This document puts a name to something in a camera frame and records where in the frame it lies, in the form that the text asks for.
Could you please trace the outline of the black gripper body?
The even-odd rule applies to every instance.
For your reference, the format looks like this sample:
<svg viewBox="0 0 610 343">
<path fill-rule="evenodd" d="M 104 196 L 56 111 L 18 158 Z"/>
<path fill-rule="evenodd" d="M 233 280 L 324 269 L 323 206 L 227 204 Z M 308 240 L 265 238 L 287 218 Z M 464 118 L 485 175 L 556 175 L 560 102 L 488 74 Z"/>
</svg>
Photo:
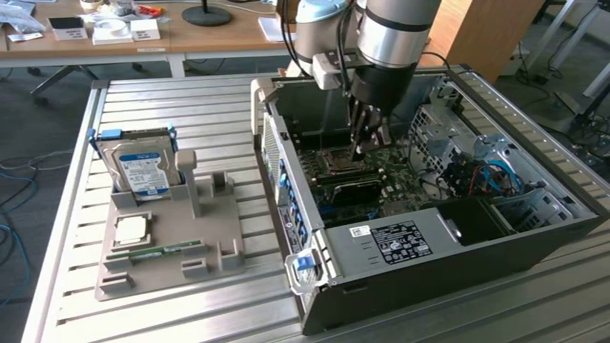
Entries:
<svg viewBox="0 0 610 343">
<path fill-rule="evenodd" d="M 355 69 L 351 82 L 349 117 L 365 106 L 389 116 L 397 106 L 415 73 L 415 64 L 404 68 L 385 68 L 375 64 Z"/>
</svg>

